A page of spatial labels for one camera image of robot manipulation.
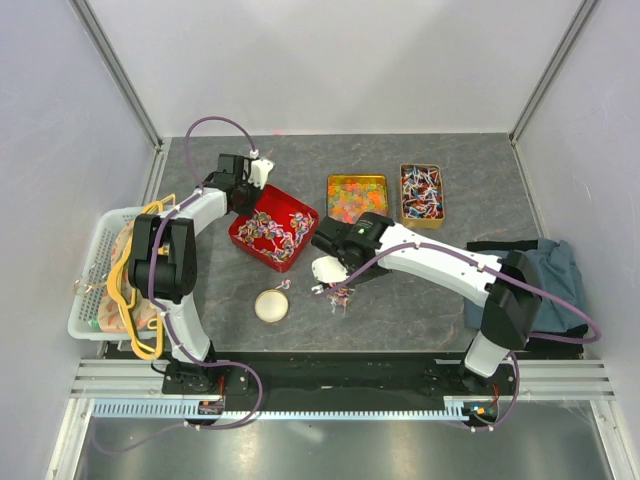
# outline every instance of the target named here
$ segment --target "red tray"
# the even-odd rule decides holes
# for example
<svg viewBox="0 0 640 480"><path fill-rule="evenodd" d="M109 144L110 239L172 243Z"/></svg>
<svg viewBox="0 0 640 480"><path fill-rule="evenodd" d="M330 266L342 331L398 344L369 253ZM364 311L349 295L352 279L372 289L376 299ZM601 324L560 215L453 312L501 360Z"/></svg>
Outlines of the red tray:
<svg viewBox="0 0 640 480"><path fill-rule="evenodd" d="M291 257L282 263L278 263L260 252L263 248L271 252L274 251L274 246L273 243L271 243L271 240L267 240L264 237L256 238L253 242L254 246L251 246L235 237L238 233L238 229L243 226L247 220L250 220L250 217L239 216L231 224L231 227L229 227L229 237L235 246L267 264L277 272L284 273L291 268L293 262L295 262L300 255L300 252L302 252L307 243L309 243L309 240L311 240L313 232L318 227L320 219L318 212L273 185L267 185L264 188L264 192L256 204L256 210L269 214L272 220L282 225L282 229L285 232L292 232L294 235L295 230L290 225L292 218L291 214L301 212L303 215L309 214L313 219L313 225L311 225L309 232L302 238L300 244L294 249Z"/></svg>

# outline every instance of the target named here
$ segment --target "gray cloth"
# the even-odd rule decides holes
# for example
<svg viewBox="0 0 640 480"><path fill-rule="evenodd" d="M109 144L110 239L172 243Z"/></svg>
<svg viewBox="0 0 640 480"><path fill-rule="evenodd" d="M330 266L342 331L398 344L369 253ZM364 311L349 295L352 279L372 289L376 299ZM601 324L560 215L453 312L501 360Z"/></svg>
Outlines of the gray cloth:
<svg viewBox="0 0 640 480"><path fill-rule="evenodd" d="M487 251L482 253L504 258L508 252ZM582 274L576 266L573 251L567 242L556 243L553 240L541 238L538 240L536 250L527 250L524 254L538 275L543 290L560 297L580 310L586 309ZM464 306L467 326L479 329L482 323L483 309L467 299L464 301ZM577 315L550 300L543 300L533 322L533 331L564 333L583 324L584 322Z"/></svg>

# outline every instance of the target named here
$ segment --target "wall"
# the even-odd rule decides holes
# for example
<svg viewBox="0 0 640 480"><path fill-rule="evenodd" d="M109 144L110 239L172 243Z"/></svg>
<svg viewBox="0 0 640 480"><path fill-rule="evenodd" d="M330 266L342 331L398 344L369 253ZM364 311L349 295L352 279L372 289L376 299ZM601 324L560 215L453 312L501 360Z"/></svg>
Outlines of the wall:
<svg viewBox="0 0 640 480"><path fill-rule="evenodd" d="M575 248L594 346L640 445L640 3L600 2L520 149L552 238Z"/></svg>
<svg viewBox="0 0 640 480"><path fill-rule="evenodd" d="M579 0L91 0L164 136L506 132ZM197 135L237 134L202 125Z"/></svg>
<svg viewBox="0 0 640 480"><path fill-rule="evenodd" d="M151 146L68 2L0 2L0 465L44 478L95 345L66 331L93 228L138 202Z"/></svg>

